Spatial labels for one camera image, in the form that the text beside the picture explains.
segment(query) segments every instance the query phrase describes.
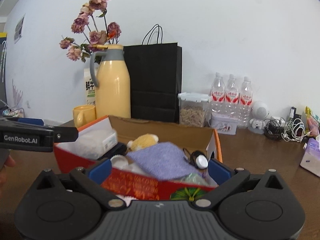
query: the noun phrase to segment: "water bottle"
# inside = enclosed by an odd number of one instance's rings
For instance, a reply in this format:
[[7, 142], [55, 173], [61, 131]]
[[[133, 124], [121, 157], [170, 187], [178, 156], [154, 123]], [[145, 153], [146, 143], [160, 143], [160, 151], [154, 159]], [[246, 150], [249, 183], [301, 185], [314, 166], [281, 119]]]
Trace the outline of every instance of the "water bottle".
[[251, 103], [252, 103], [252, 86], [251, 80], [248, 77], [244, 77], [244, 82], [241, 85], [240, 91], [240, 102], [238, 105], [239, 111], [239, 121], [238, 127], [245, 129], [248, 126], [249, 115], [251, 112]]
[[236, 116], [236, 107], [239, 101], [239, 88], [236, 84], [236, 78], [230, 74], [230, 78], [226, 87], [226, 97], [224, 100], [225, 114]]
[[211, 85], [211, 110], [215, 113], [221, 113], [222, 104], [224, 102], [226, 86], [220, 73], [216, 73], [216, 77]]

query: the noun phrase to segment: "green pattern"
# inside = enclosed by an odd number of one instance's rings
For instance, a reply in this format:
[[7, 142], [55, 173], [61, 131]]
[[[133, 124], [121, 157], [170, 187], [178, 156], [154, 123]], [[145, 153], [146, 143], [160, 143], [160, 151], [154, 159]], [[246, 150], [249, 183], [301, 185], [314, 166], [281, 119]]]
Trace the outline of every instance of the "green pattern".
[[188, 200], [188, 201], [196, 201], [201, 198], [207, 192], [201, 188], [197, 187], [185, 187], [180, 188], [176, 192], [170, 195], [171, 200]]

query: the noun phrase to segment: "white charging cable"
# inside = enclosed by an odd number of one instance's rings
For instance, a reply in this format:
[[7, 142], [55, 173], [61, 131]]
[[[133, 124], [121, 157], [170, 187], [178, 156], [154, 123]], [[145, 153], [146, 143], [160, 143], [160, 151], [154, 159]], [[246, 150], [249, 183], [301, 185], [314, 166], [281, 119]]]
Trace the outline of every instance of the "white charging cable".
[[304, 127], [303, 121], [300, 118], [296, 118], [294, 121], [290, 120], [285, 123], [284, 132], [281, 133], [281, 136], [286, 142], [289, 142], [289, 141], [302, 142], [302, 139], [305, 136], [310, 135], [310, 133], [311, 131], [306, 133], [306, 128]]

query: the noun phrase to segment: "bag handle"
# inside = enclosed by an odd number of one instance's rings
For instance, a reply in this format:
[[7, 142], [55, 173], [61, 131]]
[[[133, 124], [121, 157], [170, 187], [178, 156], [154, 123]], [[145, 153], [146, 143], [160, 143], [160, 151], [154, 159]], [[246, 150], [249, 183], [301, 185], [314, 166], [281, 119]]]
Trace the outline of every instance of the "bag handle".
[[153, 32], [156, 30], [156, 28], [157, 28], [157, 27], [158, 27], [157, 44], [158, 44], [158, 42], [159, 42], [159, 33], [160, 33], [160, 29], [161, 29], [161, 41], [160, 41], [160, 43], [162, 43], [163, 30], [162, 30], [162, 27], [161, 27], [159, 24], [156, 24], [156, 25], [154, 25], [154, 26], [151, 28], [151, 30], [147, 33], [147, 35], [146, 35], [146, 36], [144, 36], [144, 38], [143, 38], [143, 41], [142, 41], [142, 44], [141, 44], [141, 45], [143, 45], [144, 40], [146, 39], [146, 37], [148, 36], [148, 34], [151, 32], [151, 34], [150, 34], [150, 36], [149, 36], [149, 39], [148, 39], [148, 42], [147, 42], [147, 45], [149, 45], [149, 41], [150, 41], [150, 39], [151, 39], [151, 36], [152, 36]]

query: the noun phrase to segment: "white robot figurine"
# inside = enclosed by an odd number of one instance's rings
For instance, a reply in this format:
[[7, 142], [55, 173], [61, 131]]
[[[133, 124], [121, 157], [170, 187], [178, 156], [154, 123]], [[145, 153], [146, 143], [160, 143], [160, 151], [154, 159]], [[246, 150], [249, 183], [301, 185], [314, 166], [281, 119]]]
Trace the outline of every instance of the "white robot figurine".
[[269, 115], [268, 106], [261, 101], [257, 101], [253, 104], [251, 113], [253, 119], [249, 121], [250, 126], [248, 129], [251, 132], [263, 134], [266, 126], [264, 120]]

